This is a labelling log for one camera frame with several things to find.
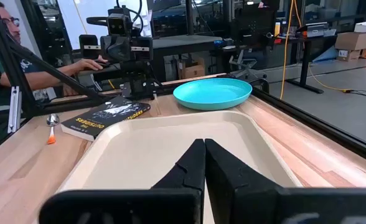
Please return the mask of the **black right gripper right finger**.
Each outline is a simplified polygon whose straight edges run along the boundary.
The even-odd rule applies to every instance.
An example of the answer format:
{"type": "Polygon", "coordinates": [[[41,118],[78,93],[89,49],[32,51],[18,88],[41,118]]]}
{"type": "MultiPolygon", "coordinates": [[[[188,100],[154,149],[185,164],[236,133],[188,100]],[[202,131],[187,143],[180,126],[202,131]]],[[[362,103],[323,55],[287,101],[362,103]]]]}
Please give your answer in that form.
{"type": "Polygon", "coordinates": [[[364,188],[284,188],[214,140],[205,146],[215,224],[366,224],[364,188]]]}

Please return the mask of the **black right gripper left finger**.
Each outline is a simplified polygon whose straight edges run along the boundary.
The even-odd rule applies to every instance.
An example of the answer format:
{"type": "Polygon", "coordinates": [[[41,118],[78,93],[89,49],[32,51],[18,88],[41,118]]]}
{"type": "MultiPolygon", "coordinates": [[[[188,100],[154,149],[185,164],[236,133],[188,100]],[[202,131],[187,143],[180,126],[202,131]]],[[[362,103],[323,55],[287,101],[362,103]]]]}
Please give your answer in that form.
{"type": "Polygon", "coordinates": [[[196,139],[148,190],[68,190],[47,199],[39,224],[202,224],[205,143],[196,139]]]}

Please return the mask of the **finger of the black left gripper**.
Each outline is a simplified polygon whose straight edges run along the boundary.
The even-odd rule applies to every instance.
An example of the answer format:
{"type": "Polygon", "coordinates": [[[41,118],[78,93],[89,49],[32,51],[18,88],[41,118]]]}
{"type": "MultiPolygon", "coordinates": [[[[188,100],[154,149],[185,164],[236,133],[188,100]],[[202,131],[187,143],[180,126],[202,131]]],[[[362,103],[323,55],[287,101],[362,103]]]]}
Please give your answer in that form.
{"type": "Polygon", "coordinates": [[[153,59],[153,38],[133,37],[131,40],[131,53],[135,60],[151,61],[153,59]]]}
{"type": "Polygon", "coordinates": [[[95,35],[82,34],[79,36],[80,52],[83,58],[97,59],[100,54],[100,45],[95,35]]]}

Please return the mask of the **orange-handled metal spoon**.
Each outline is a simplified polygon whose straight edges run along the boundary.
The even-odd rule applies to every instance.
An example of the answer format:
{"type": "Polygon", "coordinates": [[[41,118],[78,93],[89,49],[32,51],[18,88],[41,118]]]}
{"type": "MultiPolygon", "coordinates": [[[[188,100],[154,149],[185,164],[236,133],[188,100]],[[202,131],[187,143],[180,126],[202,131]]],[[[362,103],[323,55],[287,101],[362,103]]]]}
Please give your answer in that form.
{"type": "Polygon", "coordinates": [[[50,114],[47,118],[47,125],[50,127],[50,134],[49,138],[47,140],[47,144],[53,144],[56,142],[55,139],[55,133],[54,133],[54,127],[59,124],[59,116],[55,113],[50,114]]]}

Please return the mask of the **teal plate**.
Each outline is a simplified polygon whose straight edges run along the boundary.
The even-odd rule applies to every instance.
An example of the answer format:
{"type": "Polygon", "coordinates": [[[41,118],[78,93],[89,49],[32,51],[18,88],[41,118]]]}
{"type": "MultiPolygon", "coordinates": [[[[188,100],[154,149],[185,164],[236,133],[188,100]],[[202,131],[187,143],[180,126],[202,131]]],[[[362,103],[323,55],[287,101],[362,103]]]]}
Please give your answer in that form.
{"type": "Polygon", "coordinates": [[[209,78],[191,81],[173,91],[177,102],[190,109],[215,111],[233,108],[251,95],[253,87],[234,78],[209,78]]]}

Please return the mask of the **cream plastic tray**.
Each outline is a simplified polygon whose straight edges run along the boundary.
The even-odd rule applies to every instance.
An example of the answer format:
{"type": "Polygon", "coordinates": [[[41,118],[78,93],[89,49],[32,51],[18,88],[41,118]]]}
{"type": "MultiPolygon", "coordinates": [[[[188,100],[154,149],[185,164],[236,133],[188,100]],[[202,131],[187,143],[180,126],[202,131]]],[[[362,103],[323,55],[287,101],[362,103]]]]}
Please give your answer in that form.
{"type": "MultiPolygon", "coordinates": [[[[173,168],[196,139],[214,140],[279,185],[300,186],[249,116],[235,111],[214,111],[112,125],[97,137],[57,193],[148,190],[173,168]]],[[[202,224],[215,224],[206,183],[202,224]]]]}

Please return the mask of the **grey-topped desk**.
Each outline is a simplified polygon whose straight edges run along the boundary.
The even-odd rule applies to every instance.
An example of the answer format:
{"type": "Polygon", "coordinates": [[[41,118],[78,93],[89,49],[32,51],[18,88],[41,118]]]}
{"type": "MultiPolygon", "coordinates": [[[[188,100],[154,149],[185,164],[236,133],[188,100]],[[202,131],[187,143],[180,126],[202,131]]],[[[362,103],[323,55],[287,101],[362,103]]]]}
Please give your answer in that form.
{"type": "Polygon", "coordinates": [[[214,49],[214,42],[221,37],[204,35],[175,35],[153,40],[152,68],[160,82],[166,81],[164,57],[171,55],[191,54],[214,49]]]}

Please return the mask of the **open cardboard box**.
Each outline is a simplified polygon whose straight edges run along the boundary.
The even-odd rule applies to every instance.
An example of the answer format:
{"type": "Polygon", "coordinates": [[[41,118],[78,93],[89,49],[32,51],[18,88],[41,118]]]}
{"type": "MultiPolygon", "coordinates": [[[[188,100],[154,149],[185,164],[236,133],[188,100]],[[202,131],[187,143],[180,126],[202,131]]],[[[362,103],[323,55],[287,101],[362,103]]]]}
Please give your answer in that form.
{"type": "Polygon", "coordinates": [[[185,60],[177,61],[177,72],[180,80],[205,76],[204,59],[198,58],[189,65],[185,60]]]}

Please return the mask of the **white flat board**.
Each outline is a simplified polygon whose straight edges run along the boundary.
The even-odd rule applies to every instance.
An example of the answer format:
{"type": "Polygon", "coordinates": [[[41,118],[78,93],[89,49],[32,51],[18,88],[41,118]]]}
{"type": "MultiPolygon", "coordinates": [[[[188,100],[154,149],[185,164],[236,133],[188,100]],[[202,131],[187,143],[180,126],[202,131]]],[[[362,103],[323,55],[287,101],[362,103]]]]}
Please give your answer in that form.
{"type": "Polygon", "coordinates": [[[94,141],[107,127],[135,119],[150,109],[150,104],[117,96],[90,111],[65,120],[61,123],[61,127],[64,133],[94,141]]]}

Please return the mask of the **white chair base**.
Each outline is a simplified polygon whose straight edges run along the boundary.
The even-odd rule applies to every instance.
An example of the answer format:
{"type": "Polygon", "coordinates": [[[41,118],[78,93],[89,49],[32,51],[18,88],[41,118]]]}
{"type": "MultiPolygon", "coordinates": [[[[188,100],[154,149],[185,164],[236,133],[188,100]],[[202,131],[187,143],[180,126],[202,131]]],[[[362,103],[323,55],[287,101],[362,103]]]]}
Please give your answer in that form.
{"type": "Polygon", "coordinates": [[[229,74],[235,78],[249,79],[250,77],[267,78],[265,72],[255,70],[253,67],[256,65],[257,60],[254,58],[244,58],[246,50],[241,50],[237,56],[232,55],[229,60],[230,65],[236,66],[237,70],[230,72],[229,74]]]}

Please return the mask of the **black desk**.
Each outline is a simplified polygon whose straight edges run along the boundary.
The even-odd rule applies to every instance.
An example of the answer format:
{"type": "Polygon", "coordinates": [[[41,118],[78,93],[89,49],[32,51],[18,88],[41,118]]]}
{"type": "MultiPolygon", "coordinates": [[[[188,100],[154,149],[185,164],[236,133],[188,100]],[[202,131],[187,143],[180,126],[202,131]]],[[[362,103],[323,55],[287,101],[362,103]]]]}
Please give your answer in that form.
{"type": "Polygon", "coordinates": [[[312,43],[317,40],[329,40],[329,39],[336,39],[337,35],[328,36],[328,37],[314,37],[310,39],[298,38],[298,39],[287,39],[282,37],[277,37],[274,40],[274,44],[283,44],[284,45],[284,62],[283,62],[283,79],[281,84],[281,90],[279,94],[279,98],[282,100],[284,95],[284,84],[288,82],[294,86],[301,87],[305,90],[311,91],[317,94],[323,94],[323,90],[313,87],[307,84],[307,73],[310,71],[309,64],[311,62],[311,47],[312,43]],[[287,51],[288,51],[288,44],[303,44],[303,60],[301,65],[301,74],[299,77],[299,81],[296,81],[295,78],[286,79],[286,62],[287,62],[287,51]]]}

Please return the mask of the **blue sheet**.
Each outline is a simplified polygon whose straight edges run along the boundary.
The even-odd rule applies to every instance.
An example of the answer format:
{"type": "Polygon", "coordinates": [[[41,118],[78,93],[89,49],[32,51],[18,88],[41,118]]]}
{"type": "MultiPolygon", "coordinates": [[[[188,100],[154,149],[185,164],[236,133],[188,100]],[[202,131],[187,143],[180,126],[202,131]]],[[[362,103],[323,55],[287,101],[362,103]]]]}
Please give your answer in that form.
{"type": "Polygon", "coordinates": [[[334,60],[338,56],[337,50],[334,47],[330,47],[325,52],[317,56],[312,62],[322,62],[326,60],[334,60]]]}

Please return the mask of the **grey desktop device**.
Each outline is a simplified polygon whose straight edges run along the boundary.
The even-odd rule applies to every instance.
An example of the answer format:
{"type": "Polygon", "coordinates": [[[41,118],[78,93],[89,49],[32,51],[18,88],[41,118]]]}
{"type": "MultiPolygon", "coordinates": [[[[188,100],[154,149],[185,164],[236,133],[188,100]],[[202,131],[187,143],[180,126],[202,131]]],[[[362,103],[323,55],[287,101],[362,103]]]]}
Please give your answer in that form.
{"type": "Polygon", "coordinates": [[[303,38],[324,37],[327,27],[327,22],[310,23],[298,28],[296,33],[303,38]]]}

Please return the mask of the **large cardboard box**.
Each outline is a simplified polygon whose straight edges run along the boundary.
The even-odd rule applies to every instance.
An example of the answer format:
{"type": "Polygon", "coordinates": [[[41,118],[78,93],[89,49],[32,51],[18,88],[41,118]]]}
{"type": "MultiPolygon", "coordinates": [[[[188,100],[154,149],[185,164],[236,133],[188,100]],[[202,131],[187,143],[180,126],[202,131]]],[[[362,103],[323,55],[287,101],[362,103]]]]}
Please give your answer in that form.
{"type": "Polygon", "coordinates": [[[345,32],[338,34],[335,48],[339,50],[366,49],[366,32],[345,32]]]}

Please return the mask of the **silver metal bracket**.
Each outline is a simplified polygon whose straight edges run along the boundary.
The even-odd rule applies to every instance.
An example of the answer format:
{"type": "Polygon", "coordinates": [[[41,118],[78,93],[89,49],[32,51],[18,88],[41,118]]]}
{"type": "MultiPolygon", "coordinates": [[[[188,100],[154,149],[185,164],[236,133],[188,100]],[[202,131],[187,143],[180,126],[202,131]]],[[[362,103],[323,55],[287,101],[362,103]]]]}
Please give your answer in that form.
{"type": "Polygon", "coordinates": [[[7,133],[15,133],[21,124],[22,113],[22,93],[19,86],[11,88],[11,100],[9,106],[9,121],[7,126],[7,133]]]}

